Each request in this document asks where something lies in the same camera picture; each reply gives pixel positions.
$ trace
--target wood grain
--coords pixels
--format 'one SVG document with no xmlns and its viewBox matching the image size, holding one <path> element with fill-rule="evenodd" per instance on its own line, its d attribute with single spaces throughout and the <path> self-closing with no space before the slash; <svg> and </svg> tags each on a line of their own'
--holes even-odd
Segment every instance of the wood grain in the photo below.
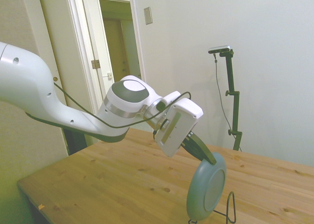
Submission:
<svg viewBox="0 0 314 224">
<path fill-rule="evenodd" d="M 226 212 L 234 191 L 236 223 L 314 223 L 314 168 L 208 147 L 227 164 L 217 211 Z M 18 185 L 53 224 L 187 224 L 186 196 L 199 163 L 183 149 L 168 158 L 151 133 L 130 129 L 123 141 L 94 144 Z M 226 222 L 212 213 L 198 223 Z"/>
</svg>

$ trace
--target light switch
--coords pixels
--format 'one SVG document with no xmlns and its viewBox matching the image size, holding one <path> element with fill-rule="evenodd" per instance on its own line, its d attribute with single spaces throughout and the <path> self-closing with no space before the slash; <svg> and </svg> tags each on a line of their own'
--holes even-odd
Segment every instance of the light switch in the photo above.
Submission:
<svg viewBox="0 0 314 224">
<path fill-rule="evenodd" d="M 144 9 L 144 16 L 145 16 L 145 23 L 146 23 L 146 25 L 153 23 L 152 12 L 151 12 L 151 8 L 150 7 L 147 7 L 147 8 Z"/>
</svg>

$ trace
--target wire stand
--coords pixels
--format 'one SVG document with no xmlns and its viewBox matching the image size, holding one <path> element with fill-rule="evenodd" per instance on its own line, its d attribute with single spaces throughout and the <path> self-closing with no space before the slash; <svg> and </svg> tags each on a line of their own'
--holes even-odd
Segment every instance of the wire stand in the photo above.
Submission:
<svg viewBox="0 0 314 224">
<path fill-rule="evenodd" d="M 233 203 L 234 203 L 234 217 L 235 217 L 235 220 L 234 221 L 231 221 L 231 219 L 229 218 L 229 201 L 230 201 L 230 198 L 232 196 L 232 200 L 233 200 Z M 235 203 L 235 194 L 231 191 L 229 193 L 229 196 L 228 196 L 228 199 L 227 199 L 227 211 L 226 211 L 226 214 L 223 214 L 221 212 L 218 212 L 216 210 L 214 210 L 215 213 L 218 213 L 222 216 L 225 216 L 226 217 L 226 224 L 228 224 L 229 222 L 234 224 L 236 223 L 236 203 Z M 197 224 L 197 221 L 192 221 L 192 220 L 189 220 L 188 221 L 188 224 Z"/>
</svg>

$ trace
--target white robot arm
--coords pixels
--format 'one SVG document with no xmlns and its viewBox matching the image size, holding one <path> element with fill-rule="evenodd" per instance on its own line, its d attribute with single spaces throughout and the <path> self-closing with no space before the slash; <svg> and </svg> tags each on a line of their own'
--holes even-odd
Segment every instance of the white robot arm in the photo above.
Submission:
<svg viewBox="0 0 314 224">
<path fill-rule="evenodd" d="M 140 79 L 124 77 L 112 85 L 96 114 L 105 125 L 92 115 L 59 101 L 51 72 L 39 56 L 0 42 L 0 100 L 23 109 L 38 121 L 106 142 L 122 140 L 129 128 L 124 126 L 133 123 L 139 114 L 143 119 L 151 118 L 147 123 L 158 131 L 157 144 L 172 157 L 203 115 L 202 109 L 187 98 L 173 103 L 179 96 L 175 91 L 161 97 Z"/>
<path fill-rule="evenodd" d="M 203 111 L 181 96 L 175 91 L 161 97 L 145 82 L 127 76 L 112 85 L 96 115 L 75 110 L 59 101 L 51 72 L 39 56 L 0 42 L 1 101 L 38 121 L 106 142 L 122 140 L 139 114 L 157 132 L 155 141 L 167 156 L 172 157 L 182 146 L 201 160 L 190 184 L 186 209 L 191 219 L 202 220 L 222 195 L 226 164 L 191 131 Z"/>
</svg>

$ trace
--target white wall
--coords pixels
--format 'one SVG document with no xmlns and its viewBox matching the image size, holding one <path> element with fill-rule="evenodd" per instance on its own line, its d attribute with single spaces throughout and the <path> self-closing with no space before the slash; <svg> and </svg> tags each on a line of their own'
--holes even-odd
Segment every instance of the white wall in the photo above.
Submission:
<svg viewBox="0 0 314 224">
<path fill-rule="evenodd" d="M 194 131 L 232 148 L 220 108 L 213 56 L 231 45 L 239 131 L 245 152 L 314 166 L 313 0 L 135 0 L 147 83 L 159 94 L 189 90 L 204 110 Z M 145 25 L 150 6 L 153 23 Z M 233 97 L 218 59 L 223 103 L 232 120 Z"/>
<path fill-rule="evenodd" d="M 1 42 L 39 55 L 50 65 L 53 76 L 59 77 L 39 0 L 0 0 L 0 20 Z M 23 110 L 0 101 L 1 224 L 33 223 L 17 181 L 65 157 L 60 128 L 35 121 Z"/>
</svg>

